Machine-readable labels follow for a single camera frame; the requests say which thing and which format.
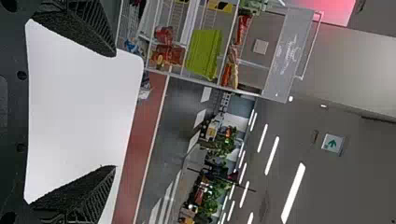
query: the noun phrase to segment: gray floor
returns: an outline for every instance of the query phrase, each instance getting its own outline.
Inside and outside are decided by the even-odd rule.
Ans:
[[[193,129],[198,112],[213,110],[213,99],[201,103],[203,90],[202,85],[170,79],[136,223],[148,223],[152,208],[176,179],[190,140],[198,131]]]

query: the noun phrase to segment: floor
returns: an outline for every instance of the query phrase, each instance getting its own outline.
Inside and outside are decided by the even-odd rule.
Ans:
[[[166,76],[156,74],[150,74],[150,82],[150,97],[135,111],[113,224],[134,220],[139,224],[166,223],[173,219],[169,208],[180,203],[176,191],[178,183],[186,179],[181,172],[183,161],[196,143],[198,125],[218,106],[217,90],[211,90],[202,102],[202,85],[177,78],[166,83]],[[192,156],[203,160],[199,153]]]
[[[166,76],[150,74],[150,97],[139,102],[134,112],[113,224],[132,223],[160,113]]]
[[[169,192],[177,187],[190,141],[198,132],[194,127],[197,115],[205,114],[211,106],[210,100],[201,103],[203,91],[202,85],[170,79],[136,223],[147,223],[156,205],[166,210],[168,201],[173,200]]]

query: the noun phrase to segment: white panel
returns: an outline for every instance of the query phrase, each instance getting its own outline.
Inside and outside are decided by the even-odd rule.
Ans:
[[[203,110],[197,114],[197,118],[195,119],[194,128],[200,125],[205,119],[206,110]]]
[[[199,134],[201,131],[198,131],[191,139],[189,143],[189,150],[187,152],[190,152],[190,150],[197,144],[198,139],[199,139]]]
[[[24,198],[31,203],[101,165],[116,165],[99,221],[111,223],[143,62],[122,50],[115,58],[101,56],[34,21],[27,22],[26,36],[31,79]]]
[[[239,148],[234,149],[230,154],[227,155],[227,160],[229,160],[229,161],[237,161],[238,160],[238,154],[239,154],[240,150],[241,149],[239,149]]]
[[[212,88],[204,87],[204,91],[202,92],[201,103],[209,100],[211,92],[212,92]]]

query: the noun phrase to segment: red package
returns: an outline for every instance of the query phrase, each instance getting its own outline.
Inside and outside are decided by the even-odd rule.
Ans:
[[[171,46],[173,41],[172,26],[157,26],[157,28],[155,28],[154,37],[157,38],[159,42]]]
[[[235,45],[242,44],[243,35],[248,31],[248,25],[251,21],[251,16],[243,15],[238,18],[238,30],[236,32],[236,42]]]
[[[170,63],[182,65],[185,51],[186,50],[184,50],[181,47],[173,47],[171,49],[172,53],[171,53]]]
[[[181,47],[172,47],[167,45],[159,45],[153,52],[151,60],[157,64],[171,63],[183,64],[185,50]]]
[[[230,79],[230,76],[231,76],[231,66],[227,63],[224,67],[224,73],[221,79],[221,86],[228,85],[228,80]]]

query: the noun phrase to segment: shelf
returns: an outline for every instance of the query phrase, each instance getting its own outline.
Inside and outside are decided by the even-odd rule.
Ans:
[[[160,71],[160,70],[157,70],[157,69],[147,68],[146,71],[149,71],[149,72],[152,72],[152,73],[158,73],[158,74],[166,75],[166,76],[169,76],[169,77],[180,78],[180,79],[183,79],[183,80],[187,80],[187,81],[190,81],[190,82],[195,82],[195,83],[207,86],[207,87],[213,87],[213,88],[224,90],[224,91],[232,91],[232,92],[238,93],[238,94],[244,94],[244,95],[250,95],[250,96],[254,96],[254,97],[260,97],[260,95],[257,94],[257,93],[253,93],[253,92],[249,92],[249,91],[234,90],[232,88],[218,86],[216,83],[213,83],[213,82],[200,80],[200,79],[196,79],[196,78],[191,78],[191,77],[182,77],[182,76],[176,75],[174,73],[164,72],[164,71]]]
[[[154,14],[154,18],[152,18],[152,13],[148,13],[147,15],[151,15],[151,18],[147,20],[153,21],[153,23],[146,22],[151,27],[141,29],[143,32],[139,35],[140,38],[149,42],[148,55],[150,55],[150,53],[156,49],[156,46],[160,44],[153,37],[155,27],[158,25],[172,26],[174,28],[173,44],[180,46],[185,50],[182,64],[166,65],[164,69],[166,71],[157,70],[155,67],[156,65],[150,63],[148,57],[146,70],[150,72],[182,78],[206,86],[226,91],[233,91],[235,93],[259,96],[282,103],[285,103],[285,99],[289,96],[293,80],[295,78],[300,80],[304,78],[304,71],[306,69],[307,62],[309,61],[318,29],[315,32],[315,37],[312,41],[311,49],[307,54],[305,64],[300,63],[303,54],[300,53],[299,50],[305,50],[306,40],[310,33],[312,20],[314,19],[313,15],[317,14],[317,12],[313,10],[297,7],[283,7],[287,13],[276,45],[276,54],[273,56],[271,67],[249,62],[241,58],[238,59],[239,64],[254,68],[258,71],[263,71],[263,74],[267,76],[265,86],[264,83],[262,83],[263,88],[260,89],[262,94],[257,94],[256,92],[234,90],[220,86],[222,74],[227,63],[228,46],[232,43],[235,36],[235,29],[237,29],[239,0],[236,1],[236,5],[233,5],[232,13],[218,12],[216,10],[208,9],[206,5],[207,2],[201,0],[190,0],[188,4],[180,3],[175,0],[159,0],[156,8],[153,8],[152,6],[154,4],[152,1],[150,2],[151,9],[149,11],[153,12],[155,10],[156,13]],[[272,4],[273,3],[269,2],[267,5],[268,7],[271,7]],[[242,57],[243,55],[250,24],[248,25],[247,31],[243,33],[243,42],[241,45],[237,46],[238,57]],[[223,33],[220,55],[215,59],[217,62],[217,77],[212,77],[214,82],[203,80],[199,75],[194,74],[186,68],[187,57],[190,55],[189,52],[192,49],[190,46],[192,32],[200,29],[221,30]],[[300,67],[302,67],[302,70],[304,71],[301,74],[297,74]],[[286,76],[281,76],[285,71],[287,71],[287,78]],[[246,90],[254,91],[251,90],[249,86],[247,86]]]

